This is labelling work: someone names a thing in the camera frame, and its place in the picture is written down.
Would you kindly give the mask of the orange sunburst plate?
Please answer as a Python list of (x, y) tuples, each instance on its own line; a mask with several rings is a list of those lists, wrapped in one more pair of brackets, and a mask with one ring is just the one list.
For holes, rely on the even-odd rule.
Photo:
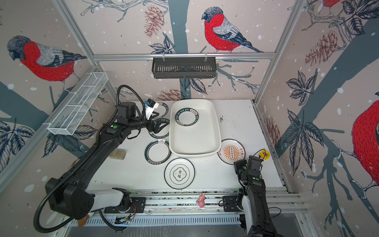
[(217, 153), (224, 163), (233, 165), (234, 162), (245, 159), (245, 149), (241, 143), (234, 139), (224, 139)]

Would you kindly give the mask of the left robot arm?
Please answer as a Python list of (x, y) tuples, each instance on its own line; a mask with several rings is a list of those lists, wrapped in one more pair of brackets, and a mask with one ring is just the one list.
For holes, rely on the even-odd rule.
[(128, 210), (130, 193), (123, 188), (88, 191), (88, 185), (109, 155), (129, 137), (132, 131), (147, 129), (159, 133), (168, 124), (159, 122), (156, 109), (161, 104), (145, 102), (140, 111), (134, 102), (122, 102), (110, 121), (96, 135), (96, 141), (87, 154), (59, 179), (51, 178), (46, 186), (50, 209), (70, 218), (80, 220), (87, 214), (117, 206)]

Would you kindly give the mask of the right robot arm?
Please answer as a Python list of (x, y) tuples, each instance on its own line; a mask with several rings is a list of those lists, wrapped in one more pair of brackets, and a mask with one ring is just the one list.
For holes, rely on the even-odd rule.
[(263, 159), (249, 156), (234, 163), (242, 185), (240, 203), (245, 214), (248, 237), (280, 237), (272, 222), (266, 201), (266, 186), (261, 177)]

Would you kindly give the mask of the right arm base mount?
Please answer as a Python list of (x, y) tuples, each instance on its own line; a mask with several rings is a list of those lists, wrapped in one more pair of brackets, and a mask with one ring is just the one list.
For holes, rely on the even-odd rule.
[(224, 212), (243, 212), (242, 202), (238, 196), (223, 196), (222, 207)]

